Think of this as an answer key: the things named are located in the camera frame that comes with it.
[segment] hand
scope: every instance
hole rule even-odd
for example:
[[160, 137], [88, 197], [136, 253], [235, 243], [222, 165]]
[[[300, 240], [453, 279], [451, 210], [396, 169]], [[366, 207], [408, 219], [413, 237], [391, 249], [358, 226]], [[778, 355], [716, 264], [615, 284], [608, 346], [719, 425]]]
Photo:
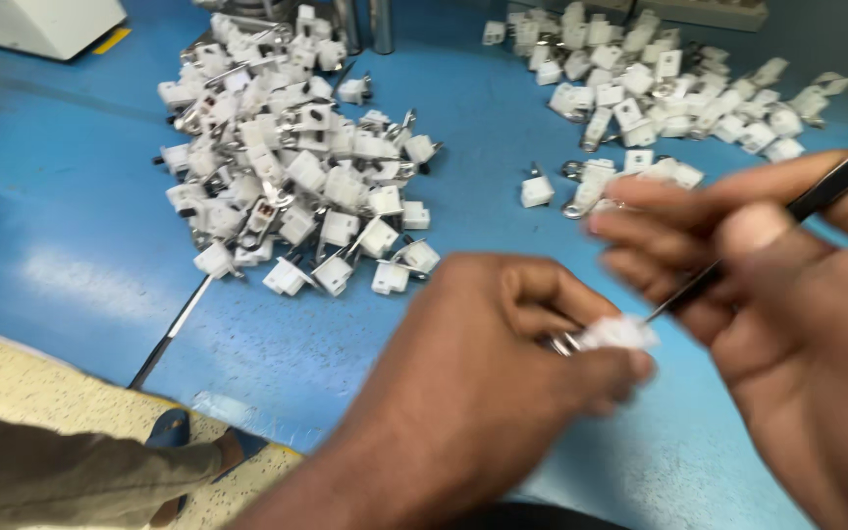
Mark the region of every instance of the hand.
[[[615, 245], [604, 263], [654, 303], [686, 272], [725, 258], [722, 285], [677, 319], [710, 347], [761, 457], [825, 528], [848, 528], [848, 249], [777, 205], [846, 156], [756, 168], [695, 192], [618, 181], [609, 196], [639, 211], [589, 220]], [[848, 232], [848, 195], [824, 217]]]
[[562, 357], [536, 344], [618, 314], [553, 261], [451, 256], [330, 440], [266, 502], [303, 506], [304, 491], [326, 488], [312, 500], [323, 513], [313, 527], [403, 528], [498, 497], [573, 418], [609, 414], [649, 377], [643, 352]]

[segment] right hand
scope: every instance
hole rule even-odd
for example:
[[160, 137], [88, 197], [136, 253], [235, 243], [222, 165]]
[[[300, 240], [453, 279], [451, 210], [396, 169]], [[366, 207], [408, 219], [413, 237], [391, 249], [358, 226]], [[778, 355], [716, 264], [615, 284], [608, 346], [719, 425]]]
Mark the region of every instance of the right hand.
[[[604, 263], [653, 303], [687, 272], [725, 259], [724, 282], [676, 316], [712, 351], [761, 457], [825, 528], [848, 528], [848, 248], [796, 226], [779, 205], [846, 156], [756, 168], [692, 192], [622, 179], [609, 197], [637, 211], [589, 219], [614, 245]], [[824, 217], [848, 232], [848, 194]]]

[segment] foot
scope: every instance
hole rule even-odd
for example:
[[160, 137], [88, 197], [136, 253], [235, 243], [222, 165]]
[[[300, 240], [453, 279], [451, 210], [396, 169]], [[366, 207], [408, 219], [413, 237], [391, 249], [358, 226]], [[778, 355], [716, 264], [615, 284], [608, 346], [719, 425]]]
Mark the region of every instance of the foot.
[[221, 450], [221, 467], [218, 469], [216, 476], [223, 474], [230, 468], [244, 461], [244, 449], [241, 447], [238, 438], [235, 437], [234, 431], [228, 431], [221, 435], [221, 438], [213, 441], [218, 449]]
[[179, 515], [179, 500], [178, 498], [166, 501], [159, 507], [159, 511], [149, 520], [149, 525], [153, 528], [161, 526], [169, 526], [175, 517]]

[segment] screwdriver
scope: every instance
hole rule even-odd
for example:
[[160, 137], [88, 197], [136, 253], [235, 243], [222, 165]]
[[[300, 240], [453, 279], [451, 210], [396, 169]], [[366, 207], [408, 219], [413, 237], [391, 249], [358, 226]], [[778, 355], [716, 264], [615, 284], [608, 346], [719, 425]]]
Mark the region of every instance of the screwdriver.
[[[797, 223], [803, 223], [807, 217], [816, 211], [825, 209], [835, 203], [848, 192], [848, 159], [833, 168], [810, 189], [787, 205], [787, 211]], [[704, 271], [686, 282], [679, 291], [657, 306], [646, 317], [646, 322], [653, 321], [667, 311], [675, 311], [701, 295], [707, 288], [714, 285], [724, 276], [724, 264], [718, 260]]]

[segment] metal pole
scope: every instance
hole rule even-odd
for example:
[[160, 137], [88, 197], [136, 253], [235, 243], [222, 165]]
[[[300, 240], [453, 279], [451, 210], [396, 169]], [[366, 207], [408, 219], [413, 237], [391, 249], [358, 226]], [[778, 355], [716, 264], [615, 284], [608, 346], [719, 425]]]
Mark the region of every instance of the metal pole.
[[359, 33], [358, 12], [355, 0], [333, 0], [333, 7], [339, 17], [341, 28], [340, 41], [346, 43], [346, 51], [350, 55], [362, 53], [362, 34]]
[[371, 17], [372, 49], [376, 54], [395, 51], [395, 40], [391, 24], [391, 0], [369, 0]]

